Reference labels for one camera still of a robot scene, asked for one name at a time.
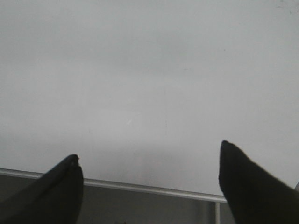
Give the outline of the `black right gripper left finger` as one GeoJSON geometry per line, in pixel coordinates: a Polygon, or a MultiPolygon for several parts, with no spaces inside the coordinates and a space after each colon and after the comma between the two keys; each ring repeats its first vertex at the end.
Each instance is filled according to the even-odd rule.
{"type": "Polygon", "coordinates": [[[2,224],[75,224],[83,200],[83,171],[71,154],[0,204],[2,224]]]}

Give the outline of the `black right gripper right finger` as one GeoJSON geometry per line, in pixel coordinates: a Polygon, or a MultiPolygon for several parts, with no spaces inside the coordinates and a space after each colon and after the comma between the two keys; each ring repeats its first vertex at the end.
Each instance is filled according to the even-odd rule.
{"type": "Polygon", "coordinates": [[[219,185],[237,224],[297,224],[299,193],[224,140],[219,185]]]}

